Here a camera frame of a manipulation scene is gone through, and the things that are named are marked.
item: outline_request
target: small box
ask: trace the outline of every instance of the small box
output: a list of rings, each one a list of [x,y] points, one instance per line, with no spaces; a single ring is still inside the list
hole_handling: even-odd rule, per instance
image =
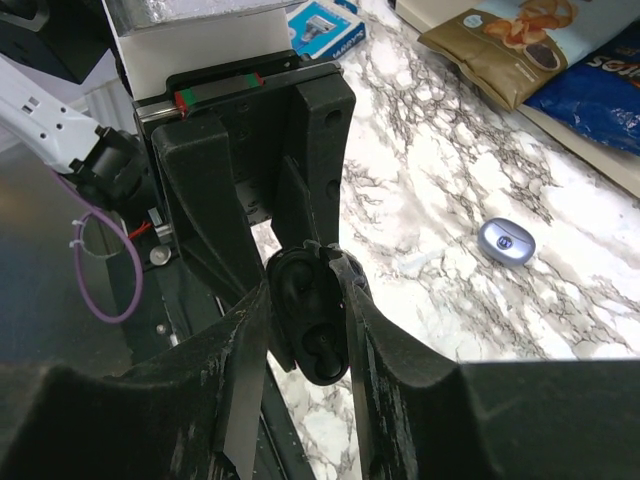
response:
[[[289,13],[289,36],[299,54],[339,58],[366,36],[358,9],[346,0],[313,0]]]

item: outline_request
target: brown snack bag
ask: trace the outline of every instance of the brown snack bag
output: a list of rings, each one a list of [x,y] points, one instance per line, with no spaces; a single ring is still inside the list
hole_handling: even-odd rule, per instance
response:
[[[579,1],[489,0],[419,41],[511,111],[640,15],[640,1]]]

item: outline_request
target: gray floor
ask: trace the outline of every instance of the gray floor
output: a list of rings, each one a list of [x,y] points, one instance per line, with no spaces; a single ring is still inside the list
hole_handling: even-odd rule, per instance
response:
[[[83,213],[24,146],[0,153],[0,362],[64,362],[93,375],[121,373],[129,352],[117,326],[91,315],[73,270],[71,221]],[[107,311],[102,261],[87,283]]]

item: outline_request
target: table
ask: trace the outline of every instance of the table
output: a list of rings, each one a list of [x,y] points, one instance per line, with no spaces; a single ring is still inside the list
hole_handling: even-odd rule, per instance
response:
[[[380,310],[458,361],[640,355],[640,205],[518,113],[489,107],[384,0],[342,60],[358,102],[341,186],[341,246]],[[538,249],[487,260],[503,216]],[[255,232],[263,256],[278,244]],[[350,379],[315,387],[274,368],[318,479],[361,478]]]

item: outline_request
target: snack bag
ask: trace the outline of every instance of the snack bag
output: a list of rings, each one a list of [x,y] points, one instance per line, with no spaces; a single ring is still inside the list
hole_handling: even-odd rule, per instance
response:
[[[640,0],[488,0],[420,42],[508,110],[640,16]]]
[[[558,75],[526,104],[591,140],[640,155],[640,24]]]

